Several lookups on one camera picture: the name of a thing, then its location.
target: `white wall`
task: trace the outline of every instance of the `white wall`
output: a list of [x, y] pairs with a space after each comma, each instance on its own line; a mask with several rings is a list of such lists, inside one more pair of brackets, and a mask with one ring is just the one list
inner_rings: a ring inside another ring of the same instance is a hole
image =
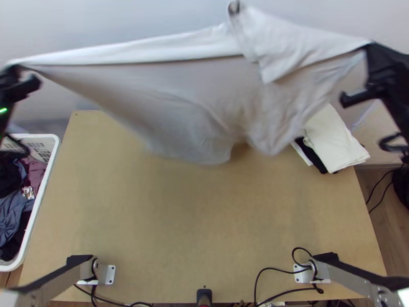
[[[229, 0], [0, 0], [0, 62], [65, 49], [122, 42], [194, 31], [226, 20]], [[409, 21], [406, 0], [249, 0], [267, 12], [299, 24], [372, 38], [409, 53], [405, 39]], [[345, 81], [359, 87], [362, 72]], [[19, 104], [14, 122], [33, 131], [62, 135], [75, 109], [94, 108], [90, 102], [46, 82], [43, 89]], [[365, 105], [343, 111], [351, 126]], [[394, 130], [384, 111], [355, 132], [358, 139], [375, 139]], [[376, 146], [368, 147], [373, 162], [393, 162]]]

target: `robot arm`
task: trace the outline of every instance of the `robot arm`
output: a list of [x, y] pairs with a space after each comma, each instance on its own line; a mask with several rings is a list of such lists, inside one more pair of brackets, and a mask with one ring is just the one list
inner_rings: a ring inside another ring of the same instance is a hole
[[383, 277], [339, 261], [335, 253], [313, 256], [313, 270], [294, 275], [297, 283], [337, 282], [372, 300], [376, 307], [409, 307], [409, 278]]
[[0, 292], [0, 305], [43, 307], [73, 284], [112, 284], [115, 266], [98, 263], [92, 255], [67, 258], [66, 265], [23, 287]]

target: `folded white cloth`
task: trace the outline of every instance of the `folded white cloth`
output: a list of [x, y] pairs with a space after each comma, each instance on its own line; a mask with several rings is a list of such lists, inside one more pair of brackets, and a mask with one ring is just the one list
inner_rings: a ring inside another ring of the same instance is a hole
[[[315, 151], [329, 173], [365, 162], [370, 158], [367, 150], [351, 135], [330, 104], [313, 115], [305, 124], [304, 144]], [[311, 161], [305, 155], [300, 156], [311, 165]]]
[[10, 64], [95, 101], [157, 154], [218, 164], [236, 142], [267, 155], [282, 150], [367, 43], [233, 2], [217, 27]]

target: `wooden floor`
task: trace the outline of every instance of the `wooden floor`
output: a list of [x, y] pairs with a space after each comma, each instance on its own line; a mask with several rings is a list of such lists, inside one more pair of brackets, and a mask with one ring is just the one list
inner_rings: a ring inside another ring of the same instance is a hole
[[[375, 183], [390, 169], [357, 169], [356, 174], [364, 198], [367, 199]], [[368, 208], [375, 206], [382, 197], [388, 183], [389, 174], [376, 188]], [[372, 224], [382, 252], [383, 261], [389, 276], [409, 276], [409, 210], [396, 197], [393, 187], [389, 187], [382, 204], [371, 213]], [[21, 273], [21, 267], [11, 273], [0, 273], [0, 288], [15, 287]], [[356, 307], [369, 307], [372, 303], [366, 299], [353, 300]], [[98, 303], [98, 307], [113, 306]], [[159, 307], [191, 307], [193, 304], [159, 304]], [[50, 302], [50, 307], [92, 307], [91, 303]]]

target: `metal bracket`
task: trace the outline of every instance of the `metal bracket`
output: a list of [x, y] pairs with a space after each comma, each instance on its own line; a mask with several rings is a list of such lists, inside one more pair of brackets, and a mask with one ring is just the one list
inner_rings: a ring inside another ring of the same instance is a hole
[[[302, 264], [304, 266], [312, 266], [311, 262], [307, 262], [306, 264]], [[321, 262], [314, 262], [315, 266], [313, 267], [313, 270], [307, 270], [304, 272], [296, 273], [294, 274], [294, 280], [296, 283], [331, 283], [331, 278], [329, 276], [328, 269], [326, 266], [323, 266]], [[315, 275], [315, 268], [317, 269], [317, 278], [319, 280], [314, 280], [314, 275]], [[300, 267], [298, 265], [293, 265], [292, 267], [293, 272], [298, 272], [303, 269], [304, 267]]]
[[79, 280], [77, 284], [97, 285], [97, 284], [113, 284], [115, 278], [116, 267], [113, 265], [102, 265], [98, 261], [93, 264], [96, 279]]

